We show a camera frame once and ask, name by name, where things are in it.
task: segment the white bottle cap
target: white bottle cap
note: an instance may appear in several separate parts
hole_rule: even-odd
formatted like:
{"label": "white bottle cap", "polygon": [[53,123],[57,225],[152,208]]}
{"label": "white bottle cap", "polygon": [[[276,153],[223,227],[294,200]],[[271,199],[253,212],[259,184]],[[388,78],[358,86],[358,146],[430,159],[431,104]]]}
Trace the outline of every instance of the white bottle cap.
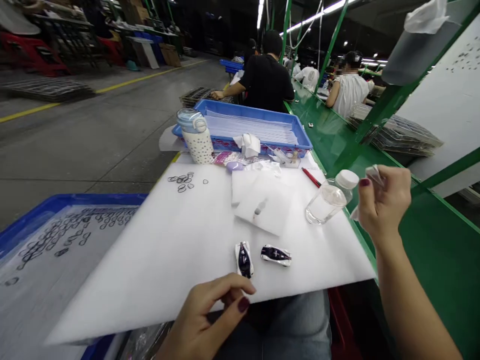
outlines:
{"label": "white bottle cap", "polygon": [[335,176],[335,181],[345,189],[352,190],[360,181],[356,173],[350,170],[342,170]]}

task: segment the jeans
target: jeans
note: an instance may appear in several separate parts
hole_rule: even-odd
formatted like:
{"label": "jeans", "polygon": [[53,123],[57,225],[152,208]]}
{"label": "jeans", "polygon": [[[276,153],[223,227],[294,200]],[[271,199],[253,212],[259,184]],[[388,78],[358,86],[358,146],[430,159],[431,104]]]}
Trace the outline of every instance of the jeans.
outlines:
{"label": "jeans", "polygon": [[214,360],[330,360],[329,318],[326,290],[252,304]]}

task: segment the factory floor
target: factory floor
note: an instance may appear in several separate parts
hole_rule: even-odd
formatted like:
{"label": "factory floor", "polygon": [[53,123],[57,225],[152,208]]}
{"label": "factory floor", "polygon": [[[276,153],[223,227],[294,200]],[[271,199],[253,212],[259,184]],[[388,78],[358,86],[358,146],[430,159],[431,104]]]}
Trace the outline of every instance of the factory floor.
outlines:
{"label": "factory floor", "polygon": [[207,56],[184,57],[176,69],[114,67],[69,79],[107,91],[47,109],[47,102],[0,97],[0,231],[55,194],[148,193],[176,155],[160,152],[158,142],[176,122],[179,97],[228,82],[219,58]]}

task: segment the hand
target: hand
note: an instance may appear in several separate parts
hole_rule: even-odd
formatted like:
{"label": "hand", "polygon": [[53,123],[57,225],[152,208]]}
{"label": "hand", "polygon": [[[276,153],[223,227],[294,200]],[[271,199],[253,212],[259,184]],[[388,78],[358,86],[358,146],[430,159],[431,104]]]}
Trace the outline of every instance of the hand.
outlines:
{"label": "hand", "polygon": [[[213,281],[195,285],[158,350],[157,359],[210,360],[247,313],[250,305],[243,294],[257,290],[246,277],[229,273]],[[207,314],[221,300],[223,314],[210,324]]]}
{"label": "hand", "polygon": [[211,97],[214,98],[215,100],[222,100],[225,97],[225,95],[223,91],[212,91]]}
{"label": "hand", "polygon": [[412,198],[410,170],[400,167],[378,165],[385,187],[368,178],[360,180],[359,221],[369,234],[377,251],[389,251],[402,246],[398,229]]}

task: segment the red pen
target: red pen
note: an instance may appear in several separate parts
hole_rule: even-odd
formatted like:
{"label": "red pen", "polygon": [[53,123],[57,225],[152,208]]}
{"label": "red pen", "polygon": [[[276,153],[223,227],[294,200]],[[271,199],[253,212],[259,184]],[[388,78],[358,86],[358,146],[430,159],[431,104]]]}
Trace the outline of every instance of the red pen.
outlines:
{"label": "red pen", "polygon": [[306,168],[302,167],[301,170],[305,173],[305,175],[308,176],[308,178],[316,185],[317,188],[322,185]]}

